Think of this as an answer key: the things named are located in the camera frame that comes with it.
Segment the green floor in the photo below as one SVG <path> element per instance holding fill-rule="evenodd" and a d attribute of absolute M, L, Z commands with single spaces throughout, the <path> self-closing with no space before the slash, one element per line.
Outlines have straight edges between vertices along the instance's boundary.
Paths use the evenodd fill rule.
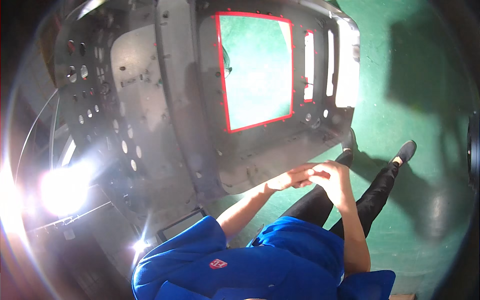
<path fill-rule="evenodd" d="M 351 172 L 355 196 L 403 142 L 418 144 L 367 238 L 372 269 L 395 271 L 393 293 L 429 299 L 468 226 L 473 194 L 467 186 L 466 131 L 478 94 L 426 1 L 338 4 L 357 22 L 361 40 L 360 94 L 352 124 L 361 151 Z M 340 151 L 336 146 L 313 161 L 335 159 Z M 309 189 L 274 195 L 231 245 L 244 246 Z M 218 216 L 240 197 L 228 196 L 208 210 Z M 325 228 L 338 218 L 334 210 Z"/>

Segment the metal panel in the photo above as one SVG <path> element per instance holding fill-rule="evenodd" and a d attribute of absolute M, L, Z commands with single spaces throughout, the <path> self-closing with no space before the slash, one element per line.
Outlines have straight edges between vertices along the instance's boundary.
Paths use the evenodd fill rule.
<path fill-rule="evenodd" d="M 294 115 L 291 118 L 254 127 L 241 132 L 228 133 L 223 107 L 221 71 L 218 52 L 216 12 L 250 12 L 272 15 L 292 21 L 294 61 Z M 209 131 L 216 149 L 217 164 L 222 185 L 228 193 L 240 193 L 286 170 L 295 167 L 328 150 L 341 141 L 350 127 L 352 108 L 337 108 L 335 95 L 327 97 L 326 73 L 328 65 L 328 39 L 330 29 L 335 35 L 338 28 L 329 10 L 315 11 L 296 2 L 287 1 L 209 1 L 197 11 L 201 78 Z M 303 101 L 306 80 L 304 72 L 304 37 L 306 30 L 314 31 L 315 80 L 313 102 Z M 335 55 L 338 67 L 338 53 Z"/>
<path fill-rule="evenodd" d="M 55 45 L 60 110 L 105 193 L 152 235 L 197 207 L 159 81 L 153 6 L 108 1 L 78 19 L 84 7 L 65 20 Z"/>

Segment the metal rod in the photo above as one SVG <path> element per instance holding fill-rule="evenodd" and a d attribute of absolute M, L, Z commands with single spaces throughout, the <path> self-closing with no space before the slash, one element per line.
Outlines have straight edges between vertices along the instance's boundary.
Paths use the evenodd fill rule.
<path fill-rule="evenodd" d="M 50 161 L 50 171 L 53 171 L 53 142 L 55 141 L 55 127 L 57 126 L 57 115 L 59 112 L 60 96 L 57 99 L 57 105 L 52 116 L 52 125 L 50 127 L 50 141 L 48 150 L 48 160 Z"/>
<path fill-rule="evenodd" d="M 25 147 L 27 145 L 27 142 L 28 142 L 28 138 L 30 137 L 30 134 L 32 133 L 32 130 L 33 130 L 33 127 L 35 126 L 36 122 L 38 121 L 38 119 L 40 118 L 40 115 L 42 114 L 43 110 L 45 109 L 45 107 L 47 107 L 48 103 L 50 102 L 50 100 L 53 98 L 53 96 L 55 96 L 55 94 L 58 92 L 58 89 L 56 88 L 55 91 L 53 92 L 53 94 L 50 96 L 50 98 L 48 98 L 48 100 L 45 102 L 45 105 L 42 107 L 42 109 L 40 110 L 40 112 L 38 113 L 37 117 L 35 118 L 35 121 L 33 121 L 33 124 L 32 126 L 30 127 L 30 130 L 28 131 L 28 134 L 27 134 L 27 138 L 25 138 L 25 142 L 24 142 L 24 145 L 22 147 L 22 151 L 20 152 L 20 157 L 18 158 L 18 165 L 17 165 L 17 171 L 15 173 L 15 184 L 17 184 L 17 177 L 18 177 L 18 169 L 20 168 L 20 162 L 22 160 L 22 155 L 24 154 L 24 150 L 25 150 Z"/>
<path fill-rule="evenodd" d="M 102 208 L 102 207 L 104 207 L 105 205 L 108 205 L 108 204 L 112 204 L 112 201 L 108 201 L 107 203 L 104 203 L 104 204 L 100 205 L 99 207 L 95 207 L 94 209 L 89 210 L 89 211 L 87 211 L 86 213 L 77 216 L 76 218 L 72 219 L 70 222 L 66 223 L 65 225 L 68 225 L 68 224 L 72 223 L 73 221 L 78 220 L 78 219 L 80 219 L 81 217 L 83 217 L 83 216 L 85 216 L 85 215 L 87 215 L 87 214 L 89 214 L 89 213 L 91 213 L 91 212 L 93 212 L 93 211 L 95 211 L 95 210 L 97 210 L 97 209 L 99 209 L 99 208 Z"/>

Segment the red outline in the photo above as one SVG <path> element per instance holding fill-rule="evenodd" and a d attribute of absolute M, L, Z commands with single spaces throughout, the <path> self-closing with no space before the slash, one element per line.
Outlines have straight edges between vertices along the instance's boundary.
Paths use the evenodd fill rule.
<path fill-rule="evenodd" d="M 267 120 L 267 121 L 264 121 L 264 122 L 261 122 L 261 123 L 237 128 L 237 129 L 234 129 L 234 130 L 230 129 L 230 117 L 228 115 L 227 88 L 226 88 L 226 85 L 225 85 L 225 74 L 224 74 L 224 65 L 223 65 L 222 36 L 221 36 L 221 33 L 220 33 L 220 16 L 221 15 L 231 15 L 231 16 L 233 15 L 233 16 L 241 16 L 241 17 L 252 17 L 252 18 L 275 20 L 275 21 L 285 22 L 285 23 L 288 23 L 290 25 L 290 41 L 292 43 L 292 45 L 291 45 L 291 53 L 292 53 L 292 89 L 291 89 L 292 90 L 292 98 L 291 98 L 291 101 L 290 101 L 290 113 L 288 115 L 281 116 L 281 117 L 271 119 L 271 120 Z M 224 91 L 223 102 L 225 103 L 225 105 L 224 105 L 224 107 L 225 107 L 225 119 L 227 121 L 227 131 L 228 131 L 228 133 L 235 133 L 235 132 L 239 132 L 239 131 L 242 131 L 242 130 L 257 127 L 257 126 L 260 126 L 260 125 L 264 125 L 264 124 L 267 124 L 267 123 L 276 122 L 276 121 L 279 121 L 279 120 L 284 120 L 284 119 L 290 118 L 293 115 L 293 48 L 294 47 L 293 47 L 293 30 L 292 30 L 292 25 L 293 24 L 292 24 L 292 22 L 289 19 L 285 19 L 285 18 L 279 18 L 279 17 L 275 17 L 275 16 L 257 14 L 257 13 L 251 13 L 251 12 L 216 12 L 215 13 L 215 25 L 216 25 L 216 36 L 217 36 L 217 40 L 218 40 L 218 43 L 217 43 L 217 46 L 218 46 L 218 63 L 219 63 L 219 66 L 220 66 L 220 74 L 221 74 L 221 78 L 222 78 L 222 91 Z"/>
<path fill-rule="evenodd" d="M 307 32 L 305 33 L 305 36 L 308 36 L 308 33 L 311 33 L 313 35 L 313 31 L 310 30 L 310 29 L 307 29 Z M 308 78 L 305 77 L 305 79 L 307 80 L 307 85 L 303 88 L 303 95 L 305 96 L 305 89 L 308 87 Z M 312 102 L 313 101 L 313 98 L 312 99 L 304 99 L 303 102 L 304 103 L 308 103 L 308 102 Z"/>

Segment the bright light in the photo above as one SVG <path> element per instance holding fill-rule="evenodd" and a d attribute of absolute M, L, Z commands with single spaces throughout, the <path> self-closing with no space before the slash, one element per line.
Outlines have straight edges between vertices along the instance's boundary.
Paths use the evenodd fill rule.
<path fill-rule="evenodd" d="M 58 216 L 76 212 L 86 200 L 92 175 L 92 166 L 85 162 L 51 171 L 43 177 L 41 183 L 43 204 Z"/>
<path fill-rule="evenodd" d="M 360 35 L 344 19 L 338 18 L 336 22 L 340 59 L 335 105 L 339 108 L 355 107 L 359 91 L 360 63 L 356 56 L 359 55 Z"/>
<path fill-rule="evenodd" d="M 0 219 L 5 232 L 24 233 L 23 206 L 22 196 L 13 183 L 10 164 L 5 162 L 0 170 Z"/>
<path fill-rule="evenodd" d="M 135 253 L 141 253 L 145 250 L 145 248 L 150 247 L 151 244 L 146 243 L 144 240 L 139 240 L 133 245 L 133 249 Z"/>

